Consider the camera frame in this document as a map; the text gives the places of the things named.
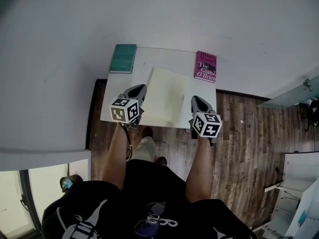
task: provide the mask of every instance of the sneaker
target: sneaker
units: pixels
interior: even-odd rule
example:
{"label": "sneaker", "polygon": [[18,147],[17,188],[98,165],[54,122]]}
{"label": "sneaker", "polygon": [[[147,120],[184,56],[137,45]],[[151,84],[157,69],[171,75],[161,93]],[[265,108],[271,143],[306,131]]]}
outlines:
{"label": "sneaker", "polygon": [[145,127],[142,131],[142,138],[147,136],[153,138],[153,130],[150,127]]}
{"label": "sneaker", "polygon": [[167,160],[165,157],[159,157],[154,163],[158,165],[167,165]]}

